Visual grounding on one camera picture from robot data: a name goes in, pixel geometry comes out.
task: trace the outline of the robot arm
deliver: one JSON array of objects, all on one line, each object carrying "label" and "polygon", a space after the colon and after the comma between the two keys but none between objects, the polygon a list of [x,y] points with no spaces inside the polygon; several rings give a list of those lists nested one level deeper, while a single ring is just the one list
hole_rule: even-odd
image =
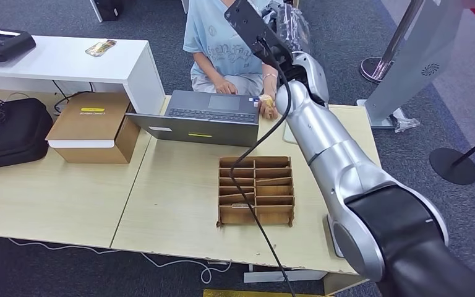
[{"label": "robot arm", "polygon": [[286,121],[327,205],[338,252],[384,296],[475,296],[475,273],[450,254],[440,212],[375,165],[328,109],[321,65],[292,52],[247,0],[236,0],[225,17],[257,57],[288,79],[276,106],[289,109]]}]

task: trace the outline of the laptop keyboard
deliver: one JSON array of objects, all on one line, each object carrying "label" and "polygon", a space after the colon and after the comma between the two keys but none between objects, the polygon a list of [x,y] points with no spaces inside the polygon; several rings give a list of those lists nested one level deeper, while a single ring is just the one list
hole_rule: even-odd
[{"label": "laptop keyboard", "polygon": [[244,113],[222,113],[218,111],[204,111],[204,110],[184,110],[182,108],[171,108],[169,116],[177,118],[194,118],[194,119],[215,119],[218,121],[234,121],[253,123],[255,117],[253,114]]}]

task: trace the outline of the yellow mat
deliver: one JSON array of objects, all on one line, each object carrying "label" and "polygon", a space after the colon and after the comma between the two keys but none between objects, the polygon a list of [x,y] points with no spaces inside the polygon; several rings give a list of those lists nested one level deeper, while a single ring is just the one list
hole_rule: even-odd
[{"label": "yellow mat", "polygon": [[[324,297],[319,295],[296,294],[297,297]],[[285,293],[245,292],[227,290],[204,290],[203,297],[290,297]]]}]

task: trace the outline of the table leg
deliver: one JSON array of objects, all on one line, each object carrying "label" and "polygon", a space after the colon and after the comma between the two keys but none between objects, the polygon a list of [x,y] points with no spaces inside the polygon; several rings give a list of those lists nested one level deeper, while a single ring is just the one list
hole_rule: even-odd
[{"label": "table leg", "polygon": [[165,91],[155,65],[150,45],[141,53],[124,89],[137,113],[159,114],[165,100]]},{"label": "table leg", "polygon": [[323,284],[325,285],[325,295],[330,296],[335,293],[347,290],[354,286],[360,285],[368,281],[362,276],[340,273],[328,273],[323,278]]}]

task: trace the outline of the cardboard box lid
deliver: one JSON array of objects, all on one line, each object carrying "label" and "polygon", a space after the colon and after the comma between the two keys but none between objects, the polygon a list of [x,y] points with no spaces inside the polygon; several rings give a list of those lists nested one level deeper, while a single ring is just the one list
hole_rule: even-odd
[{"label": "cardboard box lid", "polygon": [[70,99],[46,136],[53,148],[111,148],[130,100],[123,93],[84,93]]}]

